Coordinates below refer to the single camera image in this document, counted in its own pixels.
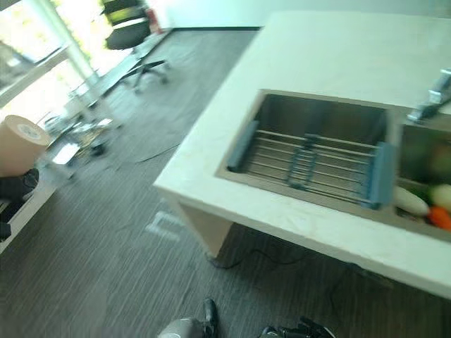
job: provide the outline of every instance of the black office chair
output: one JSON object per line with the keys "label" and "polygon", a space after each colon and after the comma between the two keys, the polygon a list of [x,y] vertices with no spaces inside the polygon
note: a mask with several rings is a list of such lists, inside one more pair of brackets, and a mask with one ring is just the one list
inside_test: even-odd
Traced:
{"label": "black office chair", "polygon": [[[113,32],[106,38],[106,47],[108,49],[129,49],[141,44],[151,32],[149,28],[149,19],[142,2],[140,0],[102,0],[104,5],[103,14],[113,26]],[[139,57],[138,63],[134,68],[122,76],[122,79],[137,74],[134,88],[140,83],[141,77],[145,73],[154,71],[152,68],[166,63],[165,60],[144,63],[146,56]],[[162,83],[166,83],[168,78],[165,74],[154,72],[160,77]]]}

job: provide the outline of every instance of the chrome faucet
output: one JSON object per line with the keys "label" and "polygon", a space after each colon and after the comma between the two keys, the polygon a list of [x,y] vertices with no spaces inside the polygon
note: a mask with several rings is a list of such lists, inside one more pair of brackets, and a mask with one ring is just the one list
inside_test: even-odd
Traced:
{"label": "chrome faucet", "polygon": [[440,71],[440,79],[429,90],[429,100],[416,107],[407,119],[414,123],[422,123],[425,119],[432,118],[445,104],[451,102],[451,68]]}

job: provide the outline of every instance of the white countertop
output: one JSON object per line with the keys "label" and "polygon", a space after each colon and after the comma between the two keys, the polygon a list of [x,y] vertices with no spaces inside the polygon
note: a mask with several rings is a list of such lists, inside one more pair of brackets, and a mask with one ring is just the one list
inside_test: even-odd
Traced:
{"label": "white countertop", "polygon": [[414,107],[451,66],[450,39],[449,19],[276,13],[155,185],[188,205],[451,298],[450,242],[215,176],[260,89]]}

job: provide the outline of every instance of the beige paper roll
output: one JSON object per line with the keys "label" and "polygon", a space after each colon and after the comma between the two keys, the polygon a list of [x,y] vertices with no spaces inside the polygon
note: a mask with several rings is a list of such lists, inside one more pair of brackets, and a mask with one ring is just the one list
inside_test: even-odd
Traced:
{"label": "beige paper roll", "polygon": [[49,144],[50,136],[33,122],[6,116],[0,123],[0,177],[25,174]]}

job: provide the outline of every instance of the white shelf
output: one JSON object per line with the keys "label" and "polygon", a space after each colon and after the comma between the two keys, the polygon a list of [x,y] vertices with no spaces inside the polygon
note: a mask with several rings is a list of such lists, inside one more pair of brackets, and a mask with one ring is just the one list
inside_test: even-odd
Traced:
{"label": "white shelf", "polygon": [[14,237],[26,226],[33,215],[44,205],[55,192],[56,188],[50,184],[39,182],[33,195],[25,202],[19,211],[8,222],[11,225],[11,236],[0,243],[0,254],[13,241]]}

